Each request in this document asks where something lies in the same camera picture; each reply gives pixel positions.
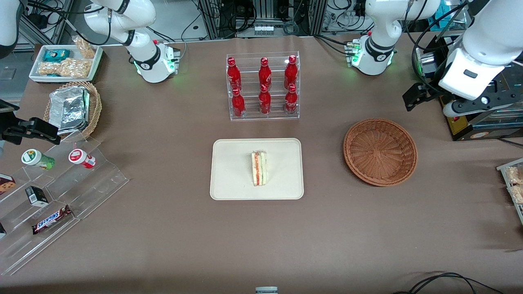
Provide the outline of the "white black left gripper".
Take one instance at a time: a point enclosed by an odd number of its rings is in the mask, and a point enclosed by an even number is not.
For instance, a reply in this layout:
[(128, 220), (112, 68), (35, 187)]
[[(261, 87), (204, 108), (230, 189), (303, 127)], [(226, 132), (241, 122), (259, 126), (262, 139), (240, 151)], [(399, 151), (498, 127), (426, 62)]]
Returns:
[(417, 105), (436, 100), (443, 104), (443, 115), (448, 118), (473, 115), (480, 112), (505, 108), (510, 105), (509, 98), (483, 96), (475, 100), (447, 96), (447, 92), (429, 91), (422, 82), (414, 83), (403, 95), (404, 106), (412, 111)]

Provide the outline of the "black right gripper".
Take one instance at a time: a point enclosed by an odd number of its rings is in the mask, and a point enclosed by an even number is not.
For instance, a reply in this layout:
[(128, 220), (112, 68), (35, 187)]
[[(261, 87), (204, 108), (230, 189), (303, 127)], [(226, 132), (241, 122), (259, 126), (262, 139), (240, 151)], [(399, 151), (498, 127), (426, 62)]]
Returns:
[(58, 127), (40, 118), (31, 118), (29, 121), (18, 119), (14, 112), (19, 107), (4, 100), (0, 101), (0, 130), (1, 138), (13, 145), (20, 145), (22, 138), (41, 139), (59, 145), (61, 137)]

